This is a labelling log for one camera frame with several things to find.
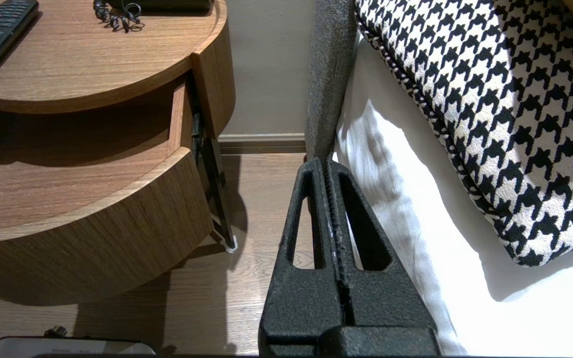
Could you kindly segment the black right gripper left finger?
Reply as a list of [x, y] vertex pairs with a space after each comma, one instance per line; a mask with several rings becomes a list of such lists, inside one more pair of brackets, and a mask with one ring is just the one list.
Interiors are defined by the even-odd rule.
[[[341, 252], [353, 258], [353, 234], [331, 193], [333, 159], [300, 166], [259, 324], [262, 356], [348, 356], [352, 311]], [[301, 213], [311, 209], [312, 269], [295, 265]]]

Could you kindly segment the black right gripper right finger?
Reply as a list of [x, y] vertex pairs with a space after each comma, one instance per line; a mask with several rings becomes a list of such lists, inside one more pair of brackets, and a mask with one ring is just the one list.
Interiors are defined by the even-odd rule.
[[350, 170], [327, 160], [326, 183], [340, 295], [350, 325], [436, 329]]

